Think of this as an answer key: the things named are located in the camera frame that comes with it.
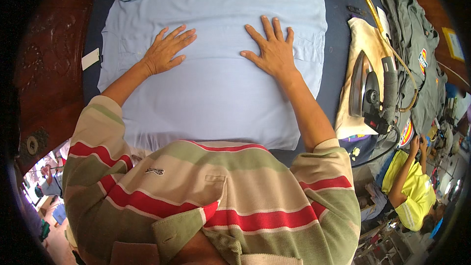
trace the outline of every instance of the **cluttered workshop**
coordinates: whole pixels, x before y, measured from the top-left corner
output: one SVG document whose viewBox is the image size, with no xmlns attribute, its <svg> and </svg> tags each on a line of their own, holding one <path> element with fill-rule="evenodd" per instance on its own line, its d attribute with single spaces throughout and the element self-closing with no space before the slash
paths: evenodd
<svg viewBox="0 0 471 265">
<path fill-rule="evenodd" d="M 239 54 L 259 54 L 244 25 L 263 31 L 261 15 L 294 31 L 294 64 L 350 158 L 361 226 L 348 264 L 421 264 L 444 239 L 463 204 L 471 89 L 439 0 L 42 0 L 17 56 L 15 163 L 27 218 L 54 262 L 83 262 L 62 190 L 69 149 L 75 159 L 91 149 L 73 150 L 77 121 L 166 27 L 194 28 L 197 45 L 121 106 L 129 162 L 101 162 L 131 169 L 177 140 L 257 144 L 287 167 L 306 152 L 280 85 Z"/>
</svg>

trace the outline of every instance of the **yellow shirt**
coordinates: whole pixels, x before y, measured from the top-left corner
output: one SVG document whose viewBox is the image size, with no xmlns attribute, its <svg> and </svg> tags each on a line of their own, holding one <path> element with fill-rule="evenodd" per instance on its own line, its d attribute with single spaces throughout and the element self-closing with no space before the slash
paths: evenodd
<svg viewBox="0 0 471 265">
<path fill-rule="evenodd" d="M 382 184 L 382 191 L 386 194 L 391 190 L 396 175 L 408 156 L 402 150 L 396 152 Z M 422 227 L 423 218 L 429 213 L 436 200 L 432 181 L 426 174 L 422 174 L 419 162 L 411 165 L 402 193 L 407 196 L 407 199 L 395 210 L 405 227 L 412 231 L 418 231 Z"/>
</svg>

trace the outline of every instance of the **person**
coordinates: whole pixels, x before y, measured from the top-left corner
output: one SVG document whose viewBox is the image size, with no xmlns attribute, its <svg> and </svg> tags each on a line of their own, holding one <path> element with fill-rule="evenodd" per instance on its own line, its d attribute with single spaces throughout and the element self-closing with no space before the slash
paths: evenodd
<svg viewBox="0 0 471 265">
<path fill-rule="evenodd" d="M 351 263 L 360 210 L 350 158 L 294 65 L 292 28 L 285 40 L 277 18 L 262 22 L 266 39 L 245 27 L 260 56 L 240 54 L 284 90 L 307 152 L 287 168 L 259 144 L 179 140 L 133 167 L 121 106 L 148 77 L 183 62 L 174 56 L 196 39 L 185 25 L 164 37 L 166 27 L 90 101 L 71 139 L 65 208 L 86 263 Z"/>
<path fill-rule="evenodd" d="M 51 174 L 51 165 L 47 164 L 41 168 L 41 174 L 46 179 L 41 183 L 39 188 L 44 195 L 58 195 L 63 197 L 62 194 L 62 179 L 64 172 L 56 172 Z"/>
<path fill-rule="evenodd" d="M 443 213 L 436 213 L 435 191 L 426 174 L 427 139 L 423 134 L 421 140 L 417 135 L 411 140 L 409 154 L 402 150 L 392 153 L 375 180 L 390 202 L 382 212 L 394 208 L 404 227 L 425 234 L 432 232 Z M 421 156 L 416 162 L 419 150 Z"/>
</svg>

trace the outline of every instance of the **clothing tag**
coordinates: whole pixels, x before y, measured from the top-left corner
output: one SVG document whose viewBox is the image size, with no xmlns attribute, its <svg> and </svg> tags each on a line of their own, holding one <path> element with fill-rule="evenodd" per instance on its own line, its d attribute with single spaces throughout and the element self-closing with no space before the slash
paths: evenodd
<svg viewBox="0 0 471 265">
<path fill-rule="evenodd" d="M 100 60 L 100 51 L 99 48 L 95 49 L 88 55 L 82 57 L 82 70 L 85 71 L 86 68 L 90 67 L 94 63 Z"/>
<path fill-rule="evenodd" d="M 380 18 L 381 26 L 383 26 L 384 32 L 391 37 L 391 28 L 389 27 L 388 18 L 386 17 L 386 13 L 384 10 L 380 9 L 378 6 L 376 7 L 378 10 L 378 16 Z"/>
</svg>

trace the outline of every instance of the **hand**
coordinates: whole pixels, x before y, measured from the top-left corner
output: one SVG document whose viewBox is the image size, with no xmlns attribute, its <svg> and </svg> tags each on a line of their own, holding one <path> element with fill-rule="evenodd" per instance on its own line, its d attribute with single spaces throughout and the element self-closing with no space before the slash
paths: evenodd
<svg viewBox="0 0 471 265">
<path fill-rule="evenodd" d="M 293 58 L 294 32 L 289 27 L 288 37 L 285 41 L 278 18 L 273 18 L 275 30 L 273 30 L 270 21 L 264 15 L 262 15 L 262 23 L 267 35 L 266 40 L 252 26 L 245 25 L 247 32 L 259 45 L 261 55 L 258 56 L 254 52 L 247 50 L 241 51 L 240 55 L 251 60 L 257 67 L 272 75 L 280 83 L 283 83 L 292 73 L 298 73 L 297 68 L 294 66 Z"/>
<path fill-rule="evenodd" d="M 411 143 L 409 144 L 409 156 L 415 157 L 415 155 L 419 151 L 419 144 L 419 136 L 416 135 L 414 136 L 414 138 L 412 138 Z"/>
<path fill-rule="evenodd" d="M 168 71 L 185 60 L 185 55 L 179 55 L 172 60 L 177 52 L 190 45 L 196 39 L 195 29 L 179 35 L 185 28 L 186 25 L 180 26 L 165 38 L 163 38 L 163 35 L 169 30 L 169 27 L 164 28 L 157 34 L 154 43 L 140 61 L 148 77 Z"/>
<path fill-rule="evenodd" d="M 427 141 L 427 138 L 425 137 L 425 135 L 421 134 L 420 137 L 422 138 L 422 143 L 420 144 L 420 151 L 425 154 L 427 152 L 427 144 L 428 144 L 428 141 Z"/>
</svg>

